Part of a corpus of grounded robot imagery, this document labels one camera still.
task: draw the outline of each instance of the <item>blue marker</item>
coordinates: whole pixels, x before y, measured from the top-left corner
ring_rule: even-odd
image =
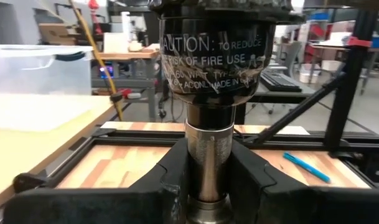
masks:
[[[313,174],[314,176],[320,178],[321,180],[323,180],[324,182],[326,183],[330,183],[330,178],[328,176],[326,176],[325,174],[323,174],[321,171],[313,168],[311,165],[307,164],[306,162],[302,161],[301,159],[297,158],[297,157],[294,157],[292,155],[290,155],[290,153],[288,152],[285,152],[283,154],[283,157],[289,161],[291,161],[292,163],[294,163],[295,165],[299,165],[301,166],[303,169],[307,170],[308,172],[310,172],[311,174]]]

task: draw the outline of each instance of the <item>yellow cable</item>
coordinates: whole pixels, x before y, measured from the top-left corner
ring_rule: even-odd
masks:
[[[88,41],[90,42],[91,46],[93,47],[93,55],[94,55],[94,57],[96,58],[96,60],[98,61],[98,63],[101,65],[101,67],[104,69],[105,75],[108,77],[108,81],[109,81],[112,93],[116,93],[115,83],[113,82],[113,79],[110,76],[109,71],[106,68],[105,63],[103,63],[103,61],[102,61],[102,59],[101,59],[101,57],[99,55],[98,49],[96,47],[94,39],[91,36],[91,32],[90,32],[90,29],[87,26],[87,23],[85,22],[83,16],[77,10],[76,6],[73,3],[73,0],[68,0],[68,1],[70,3],[71,7],[73,8],[73,11],[75,12],[75,15],[77,16],[77,19],[80,21],[80,24],[82,25],[82,27],[83,27],[83,29],[85,31],[85,34],[87,36]],[[119,105],[117,103],[115,104],[115,108],[116,108],[116,112],[117,112],[117,114],[119,116],[119,120],[122,121],[123,120],[123,112],[120,110],[120,107],[119,107]]]

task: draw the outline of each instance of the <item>wall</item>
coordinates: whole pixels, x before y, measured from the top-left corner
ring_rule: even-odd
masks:
[[[301,13],[302,12],[302,5],[304,4],[304,0],[292,0],[291,5],[293,7],[292,12]],[[276,26],[275,29],[275,37],[282,37],[285,34],[290,33],[292,30],[297,29],[298,25],[293,26]]]
[[[0,3],[0,44],[22,43],[21,37],[16,35],[18,30],[13,5]]]
[[[97,0],[100,8],[96,11],[97,14],[105,16],[108,22],[108,13],[106,10],[107,0]],[[44,9],[44,6],[52,12],[55,12],[54,3],[68,4],[67,0],[0,0],[1,3],[12,4],[14,13],[17,18],[18,29],[13,31],[14,35],[19,37],[19,44],[37,44],[40,40],[39,29],[34,19],[34,9]],[[88,8],[88,0],[75,0],[76,7],[82,10],[84,19],[92,29],[92,21],[90,9]],[[77,23],[77,20],[70,11],[71,9],[60,8],[60,16],[66,21]]]

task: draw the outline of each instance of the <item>black table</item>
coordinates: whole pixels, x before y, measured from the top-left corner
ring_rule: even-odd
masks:
[[[281,92],[269,91],[263,84],[260,83],[257,92],[248,101],[248,103],[282,103],[282,104],[298,104],[305,100],[307,97],[314,94],[315,90],[307,85],[297,82],[290,77],[283,74],[281,76],[291,83],[298,85],[302,92]],[[245,124],[246,116],[246,103],[236,107],[235,124]]]

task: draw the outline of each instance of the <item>red object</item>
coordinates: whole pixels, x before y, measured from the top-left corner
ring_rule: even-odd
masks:
[[[309,32],[318,37],[322,37],[324,35],[324,30],[318,24],[312,24]]]
[[[89,0],[88,7],[91,9],[91,18],[92,18],[92,23],[94,23],[95,25],[95,32],[97,34],[102,34],[103,32],[102,32],[101,26],[95,15],[95,11],[100,8],[100,5],[97,3],[96,0]]]
[[[98,5],[97,1],[96,0],[89,0],[88,2],[88,7],[91,9],[91,10],[97,10],[100,8],[100,5]]]
[[[127,96],[132,93],[132,89],[118,89],[118,91],[123,95],[124,98],[127,98]]]
[[[332,28],[333,28],[333,24],[327,25],[325,40],[330,39],[330,34],[332,33]]]
[[[349,46],[361,46],[361,47],[371,47],[372,42],[367,40],[360,40],[356,37],[350,37],[349,41],[347,42]]]

